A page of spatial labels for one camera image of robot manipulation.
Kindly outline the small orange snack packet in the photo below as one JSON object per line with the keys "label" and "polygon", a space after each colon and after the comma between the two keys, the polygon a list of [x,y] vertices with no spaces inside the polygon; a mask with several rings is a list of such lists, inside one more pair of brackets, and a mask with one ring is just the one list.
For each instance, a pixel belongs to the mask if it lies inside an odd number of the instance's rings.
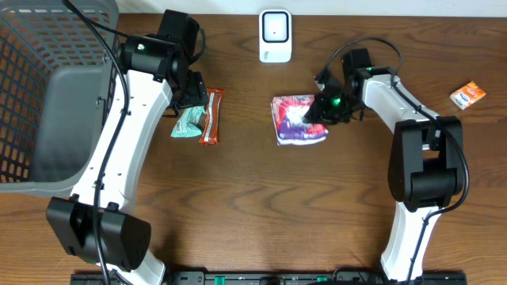
{"label": "small orange snack packet", "polygon": [[482,99],[485,95],[485,91],[483,91],[474,81],[470,81],[466,85],[463,85],[451,93],[449,98],[460,109],[464,110],[473,105],[476,101]]}

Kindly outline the brown orange candy bar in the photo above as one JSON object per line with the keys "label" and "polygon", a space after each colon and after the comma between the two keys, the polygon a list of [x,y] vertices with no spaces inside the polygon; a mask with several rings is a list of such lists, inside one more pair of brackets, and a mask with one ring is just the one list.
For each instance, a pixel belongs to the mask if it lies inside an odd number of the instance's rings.
{"label": "brown orange candy bar", "polygon": [[206,108],[206,120],[202,136],[199,139],[200,145],[215,145],[219,143],[219,108],[222,99],[225,97],[223,89],[207,89],[208,106]]}

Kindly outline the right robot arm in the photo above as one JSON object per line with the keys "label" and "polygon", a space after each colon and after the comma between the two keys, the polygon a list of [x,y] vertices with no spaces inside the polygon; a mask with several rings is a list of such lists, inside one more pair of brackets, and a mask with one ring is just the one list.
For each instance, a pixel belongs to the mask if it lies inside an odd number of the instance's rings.
{"label": "right robot arm", "polygon": [[348,123],[355,112],[373,110],[393,135],[387,181],[395,217],[380,257],[383,281],[416,283],[438,218],[464,194],[469,174],[463,129],[454,116],[426,108],[401,83],[397,70],[374,66],[365,48],[345,53],[344,81],[325,66],[314,77],[320,92],[304,116],[308,123]]}

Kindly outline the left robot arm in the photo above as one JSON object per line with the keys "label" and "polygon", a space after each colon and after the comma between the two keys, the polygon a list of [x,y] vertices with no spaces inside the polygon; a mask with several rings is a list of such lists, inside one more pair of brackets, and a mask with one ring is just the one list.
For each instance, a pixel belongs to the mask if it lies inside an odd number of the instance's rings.
{"label": "left robot arm", "polygon": [[85,171],[68,198],[54,197],[47,220],[64,250],[97,264],[102,281],[160,284],[166,267],[149,250],[151,225],[134,216],[140,170],[164,116],[205,106],[204,30],[187,13],[167,10],[158,31],[129,36],[112,56],[116,90]]}

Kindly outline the red purple snack bag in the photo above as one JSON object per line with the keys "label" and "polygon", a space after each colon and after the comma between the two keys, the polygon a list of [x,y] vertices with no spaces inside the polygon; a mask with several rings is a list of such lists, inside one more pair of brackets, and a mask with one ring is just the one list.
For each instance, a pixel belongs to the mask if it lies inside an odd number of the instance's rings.
{"label": "red purple snack bag", "polygon": [[327,138],[328,129],[320,123],[305,123],[304,116],[314,101],[314,95],[274,97],[271,112],[279,146],[306,146]]}

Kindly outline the teal white snack wrapper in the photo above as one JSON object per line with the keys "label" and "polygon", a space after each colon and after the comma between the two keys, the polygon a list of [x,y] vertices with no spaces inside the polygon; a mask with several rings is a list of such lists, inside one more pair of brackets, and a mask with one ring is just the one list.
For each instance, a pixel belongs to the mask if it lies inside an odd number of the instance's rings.
{"label": "teal white snack wrapper", "polygon": [[204,106],[187,108],[183,111],[183,114],[175,123],[171,137],[192,138],[201,136],[203,131],[201,130],[199,123],[203,114],[205,114]]}

